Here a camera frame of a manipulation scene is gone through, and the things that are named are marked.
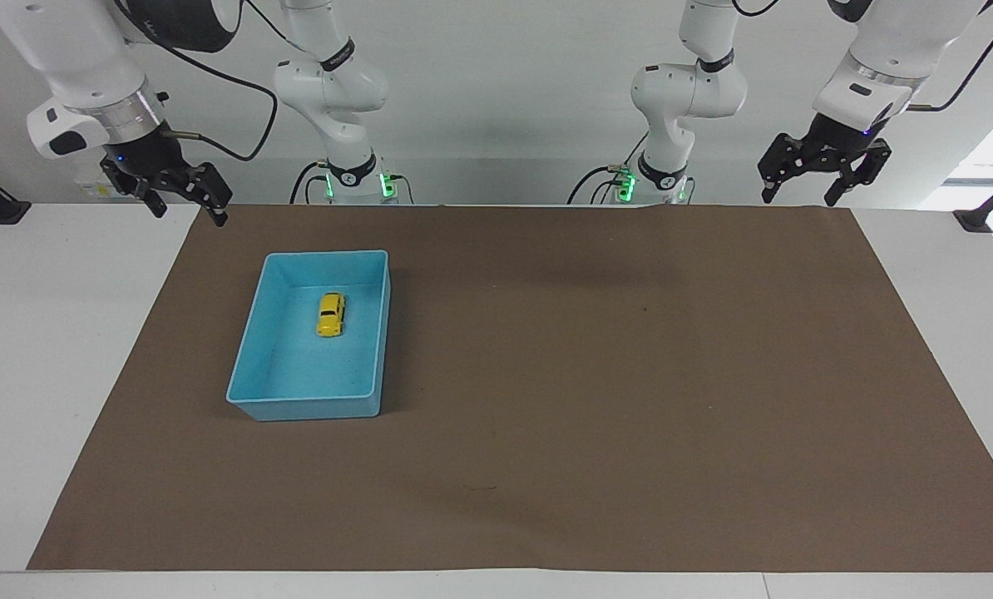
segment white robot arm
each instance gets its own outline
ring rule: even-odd
[[[145,2],[127,0],[144,12]],[[215,51],[237,30],[240,3],[189,0],[172,17],[190,17],[201,37],[181,47]],[[165,202],[155,190],[180,194],[226,222],[231,192],[210,163],[190,166],[170,131],[146,74],[124,41],[119,10],[105,0],[0,0],[0,27],[22,57],[47,80],[54,96],[28,115],[34,146],[47,158],[104,147],[101,167],[123,193],[134,195],[162,216]],[[182,19],[148,22],[154,31],[180,37]]]
[[[660,64],[640,69],[633,103],[648,121],[648,141],[630,163],[630,179],[619,200],[667,204],[685,178],[695,137],[680,125],[684,117],[733,116],[744,105],[748,83],[733,61],[739,15],[731,0],[689,0],[680,41],[699,60],[694,65]]]
[[[828,205],[877,178],[892,149],[877,133],[910,106],[936,72],[945,50],[993,0],[828,0],[832,11],[858,26],[858,35],[813,103],[802,140],[779,134],[759,161],[763,201],[782,183],[809,171],[838,173]]]
[[[275,90],[303,115],[326,148],[327,195],[336,204],[382,204],[395,190],[375,155],[367,129],[354,113],[385,106],[385,75],[356,56],[342,31],[333,0],[280,0],[289,37],[309,54],[275,69]]]

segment brown mat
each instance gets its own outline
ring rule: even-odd
[[[382,416],[227,405],[264,256],[362,249]],[[993,465],[850,212],[238,205],[29,567],[993,572]]]

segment blue plastic bin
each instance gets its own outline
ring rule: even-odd
[[[320,337],[319,300],[334,291],[344,331]],[[388,317],[385,251],[268,255],[227,401],[261,421],[378,416]]]

